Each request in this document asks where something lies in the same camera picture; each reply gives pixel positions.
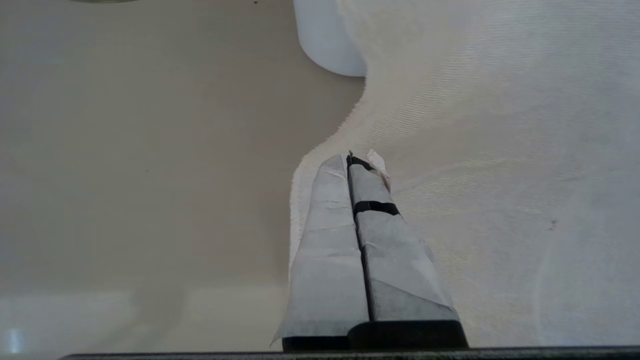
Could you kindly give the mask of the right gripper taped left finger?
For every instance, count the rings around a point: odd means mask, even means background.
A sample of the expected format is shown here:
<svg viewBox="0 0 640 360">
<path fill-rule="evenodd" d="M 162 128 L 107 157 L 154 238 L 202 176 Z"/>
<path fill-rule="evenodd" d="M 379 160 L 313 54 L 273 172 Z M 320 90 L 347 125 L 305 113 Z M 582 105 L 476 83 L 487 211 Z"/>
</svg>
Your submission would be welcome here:
<svg viewBox="0 0 640 360">
<path fill-rule="evenodd" d="M 275 335 L 285 351 L 347 350 L 370 321 L 362 255 L 343 155 L 320 164 L 290 268 L 286 311 Z"/>
</svg>

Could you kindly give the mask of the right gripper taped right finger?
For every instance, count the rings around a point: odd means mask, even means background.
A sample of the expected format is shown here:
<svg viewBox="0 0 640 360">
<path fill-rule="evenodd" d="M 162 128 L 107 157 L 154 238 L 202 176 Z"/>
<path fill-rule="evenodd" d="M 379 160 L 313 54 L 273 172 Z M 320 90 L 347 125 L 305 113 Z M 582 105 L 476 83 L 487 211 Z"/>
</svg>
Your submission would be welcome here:
<svg viewBox="0 0 640 360">
<path fill-rule="evenodd" d="M 369 319 L 348 332 L 358 350 L 466 349 L 469 344 L 432 252 L 407 224 L 372 161 L 347 156 Z"/>
</svg>

